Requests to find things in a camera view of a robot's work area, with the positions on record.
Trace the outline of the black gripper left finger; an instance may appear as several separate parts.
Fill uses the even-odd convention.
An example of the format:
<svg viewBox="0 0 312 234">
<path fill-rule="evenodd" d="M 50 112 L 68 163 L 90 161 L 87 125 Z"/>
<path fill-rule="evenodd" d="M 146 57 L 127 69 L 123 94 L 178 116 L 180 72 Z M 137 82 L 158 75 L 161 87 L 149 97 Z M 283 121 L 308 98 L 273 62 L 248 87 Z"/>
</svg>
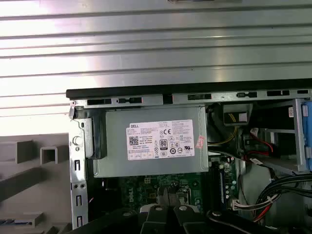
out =
<svg viewBox="0 0 312 234">
<path fill-rule="evenodd" d="M 144 205 L 139 212 L 129 208 L 117 209 L 70 234 L 164 234 L 169 209 L 168 189 L 160 187 L 157 203 Z"/>
</svg>

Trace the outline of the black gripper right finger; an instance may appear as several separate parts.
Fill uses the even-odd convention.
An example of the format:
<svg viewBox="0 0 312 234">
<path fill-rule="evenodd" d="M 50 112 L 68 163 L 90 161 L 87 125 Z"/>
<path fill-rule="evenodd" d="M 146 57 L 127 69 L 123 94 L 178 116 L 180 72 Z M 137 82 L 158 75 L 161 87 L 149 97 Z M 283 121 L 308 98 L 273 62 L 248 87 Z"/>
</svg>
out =
<svg viewBox="0 0 312 234">
<path fill-rule="evenodd" d="M 260 226 L 228 211 L 195 212 L 191 206 L 181 204 L 178 188 L 169 188 L 169 204 L 173 207 L 179 225 L 186 234 L 275 234 L 276 231 Z"/>
</svg>

